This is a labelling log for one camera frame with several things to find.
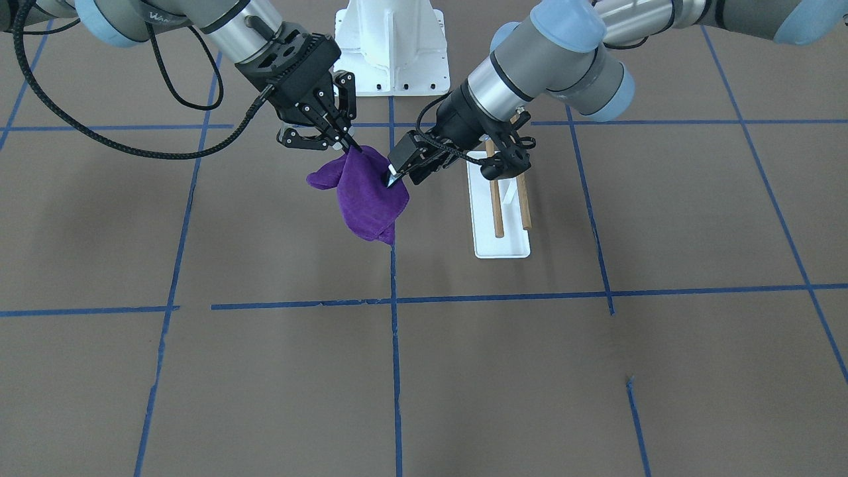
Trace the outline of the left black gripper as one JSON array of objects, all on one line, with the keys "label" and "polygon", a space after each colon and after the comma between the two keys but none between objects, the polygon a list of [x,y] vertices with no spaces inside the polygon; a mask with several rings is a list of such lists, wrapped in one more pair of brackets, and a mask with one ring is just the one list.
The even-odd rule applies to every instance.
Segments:
[{"label": "left black gripper", "polygon": [[[421,121],[434,106],[437,107],[434,126],[422,132]],[[443,94],[420,112],[415,130],[403,134],[390,151],[385,187],[399,184],[406,176],[418,186],[432,173],[427,169],[430,164],[439,159],[465,160],[466,152],[478,146],[482,136],[496,135],[504,124],[505,121],[491,117],[479,106],[469,85]]]}]

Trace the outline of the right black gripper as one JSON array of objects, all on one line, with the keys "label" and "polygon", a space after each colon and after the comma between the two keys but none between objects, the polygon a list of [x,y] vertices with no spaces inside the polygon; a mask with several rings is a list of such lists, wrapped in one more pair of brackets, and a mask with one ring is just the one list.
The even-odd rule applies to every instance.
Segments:
[{"label": "right black gripper", "polygon": [[331,124],[335,132],[303,136],[297,128],[284,127],[276,136],[278,144],[294,149],[362,151],[352,136],[352,121],[357,116],[355,75],[345,70],[330,74],[331,66],[340,56],[341,50],[332,36],[284,22],[272,41],[254,57],[236,64],[239,72],[258,91],[269,84],[274,86],[268,102],[274,106],[278,117],[290,124],[314,126],[297,105],[308,105],[310,111],[317,111],[315,92],[324,91],[329,97],[333,87],[335,111],[331,113]]}]

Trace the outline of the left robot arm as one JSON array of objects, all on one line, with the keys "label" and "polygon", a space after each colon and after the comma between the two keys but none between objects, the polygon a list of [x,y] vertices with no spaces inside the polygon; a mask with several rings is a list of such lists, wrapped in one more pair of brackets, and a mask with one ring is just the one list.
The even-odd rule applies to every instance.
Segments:
[{"label": "left robot arm", "polygon": [[528,103],[549,95],[596,122],[626,111],[634,79],[613,56],[672,29],[709,25],[778,44],[807,45],[846,18],[845,1],[542,1],[524,21],[503,25],[488,56],[460,87],[432,102],[435,123],[407,132],[390,153],[386,187],[420,184],[484,140],[496,153],[475,160],[487,180],[530,168],[535,141],[518,130]]}]

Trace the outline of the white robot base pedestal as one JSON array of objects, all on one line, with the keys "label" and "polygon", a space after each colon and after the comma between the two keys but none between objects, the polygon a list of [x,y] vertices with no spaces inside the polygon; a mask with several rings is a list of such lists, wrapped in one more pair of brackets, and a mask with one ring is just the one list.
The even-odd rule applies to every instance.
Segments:
[{"label": "white robot base pedestal", "polygon": [[350,1],[335,15],[336,70],[358,97],[442,95],[451,89],[443,12],[429,1]]}]

